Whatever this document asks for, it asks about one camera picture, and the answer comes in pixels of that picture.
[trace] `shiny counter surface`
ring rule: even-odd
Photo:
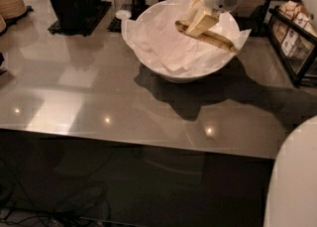
[[[174,84],[142,66],[121,35],[52,35],[49,0],[0,37],[0,128],[275,158],[317,114],[317,89],[295,88],[266,38],[249,38],[219,72]]]

